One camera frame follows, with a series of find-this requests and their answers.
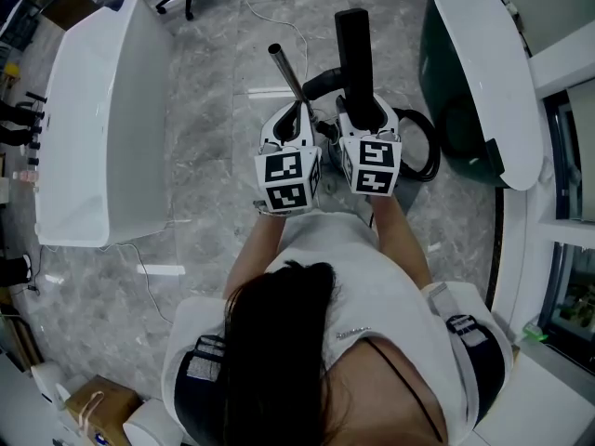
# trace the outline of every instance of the cardboard box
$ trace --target cardboard box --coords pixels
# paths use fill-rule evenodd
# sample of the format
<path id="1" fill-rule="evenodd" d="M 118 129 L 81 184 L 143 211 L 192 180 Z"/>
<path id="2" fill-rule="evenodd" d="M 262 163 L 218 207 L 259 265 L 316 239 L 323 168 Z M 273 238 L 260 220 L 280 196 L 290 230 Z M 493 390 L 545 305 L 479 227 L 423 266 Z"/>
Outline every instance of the cardboard box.
<path id="1" fill-rule="evenodd" d="M 78 423 L 79 413 L 98 391 L 103 392 L 103 400 L 88 417 L 89 439 L 93 444 L 129 446 L 123 424 L 142 403 L 135 391 L 97 375 L 66 400 L 66 408 Z"/>

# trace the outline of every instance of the gray marble floor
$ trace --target gray marble floor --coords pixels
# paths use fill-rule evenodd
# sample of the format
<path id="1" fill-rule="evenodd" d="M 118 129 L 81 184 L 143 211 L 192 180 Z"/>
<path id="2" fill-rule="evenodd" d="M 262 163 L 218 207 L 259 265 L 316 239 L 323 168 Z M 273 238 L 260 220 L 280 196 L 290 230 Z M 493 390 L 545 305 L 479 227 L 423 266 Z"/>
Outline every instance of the gray marble floor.
<path id="1" fill-rule="evenodd" d="M 309 77 L 338 65 L 334 14 L 366 8 L 377 93 L 394 106 L 425 110 L 417 83 L 424 0 L 250 2 L 257 13 L 299 27 L 308 42 Z M 259 130 L 289 100 L 248 95 L 251 88 L 284 85 L 268 45 L 282 45 L 300 78 L 306 69 L 305 46 L 296 32 L 258 19 L 245 0 L 195 0 L 193 12 L 191 22 L 184 19 L 183 5 L 160 17 L 175 36 L 165 150 L 170 222 L 162 232 L 134 241 L 145 264 L 185 269 L 180 276 L 149 276 L 168 319 L 186 297 L 219 295 L 255 220 L 252 157 Z M 61 37 L 60 29 L 42 21 L 20 59 L 22 78 L 10 94 L 12 102 L 26 90 L 44 93 Z M 316 101 L 322 116 L 332 115 L 335 96 Z M 405 127 L 403 140 L 404 158 L 413 165 L 423 163 L 423 138 Z M 19 152 L 5 149 L 7 170 L 23 168 Z M 8 252 L 30 253 L 37 267 L 33 194 L 14 185 L 11 197 L 2 214 Z M 329 166 L 320 198 L 329 210 L 353 206 L 342 177 Z M 484 293 L 494 237 L 494 191 L 457 176 L 443 163 L 438 176 L 405 203 L 411 205 L 408 218 L 434 277 L 474 282 Z M 105 253 L 44 249 L 37 278 L 41 295 L 25 292 L 16 299 L 47 358 L 68 372 L 102 374 L 142 395 L 160 397 L 169 325 L 155 311 L 138 265 L 131 247 L 114 246 Z"/>

